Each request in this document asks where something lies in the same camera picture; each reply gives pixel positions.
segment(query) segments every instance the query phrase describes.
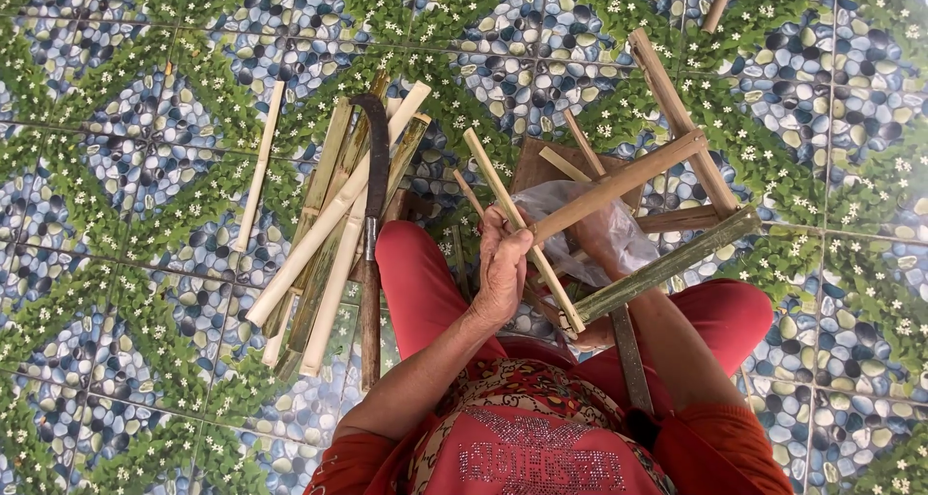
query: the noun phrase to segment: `machete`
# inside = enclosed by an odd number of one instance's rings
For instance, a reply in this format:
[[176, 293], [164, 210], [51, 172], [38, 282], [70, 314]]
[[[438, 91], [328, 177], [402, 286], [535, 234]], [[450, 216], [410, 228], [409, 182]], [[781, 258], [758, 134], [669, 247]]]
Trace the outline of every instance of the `machete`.
[[380, 212], [387, 193], [390, 171], [390, 132], [387, 113], [380, 98], [370, 93], [357, 95], [348, 103], [364, 109], [370, 123], [370, 177], [364, 211], [364, 282], [361, 292], [361, 391], [380, 378], [380, 272], [374, 259]]

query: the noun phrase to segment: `elderly woman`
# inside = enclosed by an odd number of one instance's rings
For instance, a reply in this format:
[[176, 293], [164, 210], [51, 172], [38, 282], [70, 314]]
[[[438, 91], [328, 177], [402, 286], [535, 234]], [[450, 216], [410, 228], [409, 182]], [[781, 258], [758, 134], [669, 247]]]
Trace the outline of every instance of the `elderly woman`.
[[[593, 215], [572, 234], [620, 279], [602, 225]], [[793, 493], [728, 380], [770, 326], [762, 292], [717, 279], [629, 303], [650, 416], [630, 406], [615, 352], [571, 366], [544, 352], [516, 359], [496, 340], [532, 245], [527, 230], [509, 232], [490, 207], [467, 305], [425, 231], [384, 226], [377, 263], [403, 361], [339, 422], [307, 494]], [[611, 337], [608, 327], [584, 334]]]

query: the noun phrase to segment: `bamboo stool frame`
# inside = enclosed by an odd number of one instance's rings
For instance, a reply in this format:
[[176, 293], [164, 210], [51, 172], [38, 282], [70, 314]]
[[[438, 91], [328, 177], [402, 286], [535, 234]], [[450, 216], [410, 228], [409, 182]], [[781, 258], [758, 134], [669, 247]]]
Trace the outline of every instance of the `bamboo stool frame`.
[[[713, 253], [719, 247], [725, 246], [734, 240], [760, 228], [760, 218], [751, 205], [739, 207], [734, 195], [728, 189], [721, 172], [715, 166], [709, 155], [709, 145], [705, 134], [690, 120], [687, 109], [684, 108], [676, 89], [670, 82], [664, 66], [658, 60], [656, 53], [644, 33], [644, 29], [635, 29], [628, 37], [632, 57], [640, 66], [645, 81], [654, 94], [658, 106], [667, 117], [670, 130], [675, 140], [659, 146], [656, 150], [637, 158], [633, 162], [623, 165], [617, 170], [607, 174], [603, 168], [593, 164], [594, 171], [600, 175], [598, 185], [581, 195], [579, 198], [563, 206], [550, 216], [531, 225], [529, 229], [535, 235], [535, 244], [529, 252], [530, 259], [538, 266], [545, 284], [551, 289], [558, 302], [561, 312], [559, 315], [561, 325], [576, 333], [582, 332], [584, 326], [593, 322], [600, 316], [612, 312], [644, 290], [655, 287], [667, 278], [679, 274], [690, 265]], [[577, 126], [574, 116], [567, 117], [567, 122], [584, 151], [585, 158], [595, 158], [593, 151], [586, 140], [586, 135]], [[509, 198], [499, 176], [483, 150], [480, 140], [472, 129], [464, 133], [464, 139], [470, 147], [475, 161], [480, 166], [487, 184], [493, 190], [497, 203], [506, 212], [509, 221], [516, 227], [525, 228], [518, 210]], [[687, 160], [697, 179], [702, 183], [711, 205], [685, 209], [667, 213], [672, 215], [671, 221], [660, 222], [651, 220], [652, 228], [665, 230], [679, 230], [681, 225], [707, 225], [714, 224], [713, 228], [706, 230], [701, 236], [690, 241], [679, 249], [658, 258], [652, 263], [633, 272], [632, 274], [608, 285], [599, 291], [587, 296], [585, 299], [571, 303], [567, 293], [556, 277], [544, 255], [537, 245], [551, 235], [574, 225], [584, 217], [607, 206], [612, 200], [620, 197], [634, 187], [641, 185], [651, 178], [659, 175], [674, 166]], [[707, 219], [709, 211], [714, 217]]]

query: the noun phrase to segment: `blade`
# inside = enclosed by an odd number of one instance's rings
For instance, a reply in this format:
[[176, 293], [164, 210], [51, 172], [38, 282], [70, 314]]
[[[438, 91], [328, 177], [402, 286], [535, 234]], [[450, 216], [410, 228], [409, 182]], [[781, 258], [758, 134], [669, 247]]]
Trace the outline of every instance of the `blade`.
[[370, 177], [367, 181], [367, 207], [365, 217], [378, 218], [387, 193], [390, 173], [390, 132], [387, 113], [380, 98], [370, 93], [356, 95], [348, 103], [360, 106], [370, 122]]

